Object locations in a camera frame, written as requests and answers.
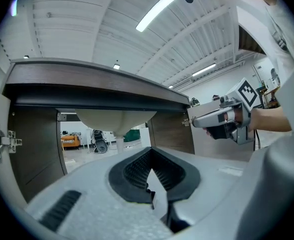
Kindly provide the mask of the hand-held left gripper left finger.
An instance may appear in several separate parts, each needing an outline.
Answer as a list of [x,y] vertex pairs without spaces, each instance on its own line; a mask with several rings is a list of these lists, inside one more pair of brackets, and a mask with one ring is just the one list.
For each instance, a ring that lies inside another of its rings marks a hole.
[[127,202],[109,183],[117,163],[142,151],[125,151],[88,162],[38,193],[26,207],[37,222],[57,214],[54,236],[61,240],[166,240],[173,232],[149,204]]

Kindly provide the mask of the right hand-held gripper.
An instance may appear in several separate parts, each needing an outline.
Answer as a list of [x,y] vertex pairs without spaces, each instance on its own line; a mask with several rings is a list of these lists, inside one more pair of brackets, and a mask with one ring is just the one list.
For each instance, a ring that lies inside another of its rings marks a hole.
[[[205,128],[215,139],[231,139],[238,145],[255,141],[255,134],[250,133],[251,111],[259,104],[256,90],[246,78],[240,80],[224,96],[220,97],[219,109],[208,114],[195,117],[191,123],[196,128]],[[225,113],[229,108],[241,108],[242,126],[235,123],[225,123]]]

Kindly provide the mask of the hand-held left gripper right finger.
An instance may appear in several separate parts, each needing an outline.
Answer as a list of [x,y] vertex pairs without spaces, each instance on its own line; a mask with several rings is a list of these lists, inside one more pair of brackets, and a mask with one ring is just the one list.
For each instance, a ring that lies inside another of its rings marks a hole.
[[174,203],[178,218],[190,225],[209,215],[242,176],[248,164],[245,161],[204,157],[169,148],[162,150],[192,164],[199,171],[200,183],[192,195]]

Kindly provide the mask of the dark wood sink cabinet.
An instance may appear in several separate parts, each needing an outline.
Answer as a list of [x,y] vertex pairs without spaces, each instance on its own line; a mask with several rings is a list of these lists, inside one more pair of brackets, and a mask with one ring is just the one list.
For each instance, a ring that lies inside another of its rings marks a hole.
[[67,174],[58,120],[73,109],[152,111],[151,145],[194,154],[189,98],[143,77],[72,59],[15,60],[0,93],[10,100],[7,128],[22,139],[10,156],[19,190],[29,202]]

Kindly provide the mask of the person's right forearm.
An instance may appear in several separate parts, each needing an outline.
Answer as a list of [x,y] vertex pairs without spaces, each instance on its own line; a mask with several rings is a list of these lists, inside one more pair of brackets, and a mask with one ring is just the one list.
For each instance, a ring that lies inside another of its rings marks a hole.
[[254,108],[251,111],[250,131],[290,132],[291,125],[282,107],[272,109]]

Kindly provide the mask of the white sink basin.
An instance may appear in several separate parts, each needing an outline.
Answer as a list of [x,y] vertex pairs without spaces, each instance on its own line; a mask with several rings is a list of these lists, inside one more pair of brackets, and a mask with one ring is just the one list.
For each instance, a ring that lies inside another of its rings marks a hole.
[[155,111],[107,109],[75,109],[80,121],[93,130],[112,132],[116,138],[126,135],[132,128],[149,121]]

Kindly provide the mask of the person's right hand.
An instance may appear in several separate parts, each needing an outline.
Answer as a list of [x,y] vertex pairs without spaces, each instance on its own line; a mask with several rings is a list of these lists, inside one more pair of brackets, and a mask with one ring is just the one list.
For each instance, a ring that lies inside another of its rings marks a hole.
[[225,123],[235,123],[238,127],[243,124],[243,111],[241,108],[230,107],[226,113],[224,113]]

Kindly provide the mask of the white drain pipe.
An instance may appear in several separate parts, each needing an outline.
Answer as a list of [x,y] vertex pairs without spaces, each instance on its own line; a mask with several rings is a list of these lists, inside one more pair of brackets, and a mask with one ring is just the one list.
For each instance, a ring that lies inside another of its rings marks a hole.
[[117,148],[117,153],[121,154],[124,152],[124,136],[116,136],[116,148]]

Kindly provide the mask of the white drawer cabinet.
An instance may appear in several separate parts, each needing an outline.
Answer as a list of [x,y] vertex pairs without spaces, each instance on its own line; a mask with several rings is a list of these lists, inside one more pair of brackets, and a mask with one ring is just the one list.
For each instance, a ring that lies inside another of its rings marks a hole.
[[90,152],[91,144],[92,144],[92,138],[91,138],[92,130],[88,127],[86,129],[86,144],[87,144],[87,150]]

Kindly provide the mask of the orange sofa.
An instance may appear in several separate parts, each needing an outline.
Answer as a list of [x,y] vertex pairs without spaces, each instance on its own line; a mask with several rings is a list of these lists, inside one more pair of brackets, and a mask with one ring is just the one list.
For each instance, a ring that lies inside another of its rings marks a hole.
[[64,132],[65,134],[61,135],[61,144],[63,149],[67,148],[77,148],[81,146],[81,136],[79,135],[78,132],[73,132],[73,133],[67,133],[66,131]]

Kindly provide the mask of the person's white shirt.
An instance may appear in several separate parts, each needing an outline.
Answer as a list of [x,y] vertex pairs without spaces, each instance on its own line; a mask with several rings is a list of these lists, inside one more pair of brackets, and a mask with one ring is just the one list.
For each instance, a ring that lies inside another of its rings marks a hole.
[[[260,176],[241,217],[237,240],[294,239],[294,15],[283,0],[266,4],[280,88],[276,92],[291,131],[280,132],[264,152]],[[281,37],[288,51],[275,41]]]

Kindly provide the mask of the green bathtub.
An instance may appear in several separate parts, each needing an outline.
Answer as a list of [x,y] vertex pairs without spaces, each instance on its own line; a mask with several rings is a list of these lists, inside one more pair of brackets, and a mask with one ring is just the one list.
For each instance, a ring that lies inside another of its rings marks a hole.
[[133,142],[140,139],[140,130],[139,129],[131,129],[124,136],[124,142]]

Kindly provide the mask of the dark wooden wall cabinet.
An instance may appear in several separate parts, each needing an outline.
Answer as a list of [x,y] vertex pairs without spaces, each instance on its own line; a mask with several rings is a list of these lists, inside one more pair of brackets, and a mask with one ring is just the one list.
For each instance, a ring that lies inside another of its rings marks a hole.
[[256,40],[240,25],[238,26],[238,49],[266,55]]

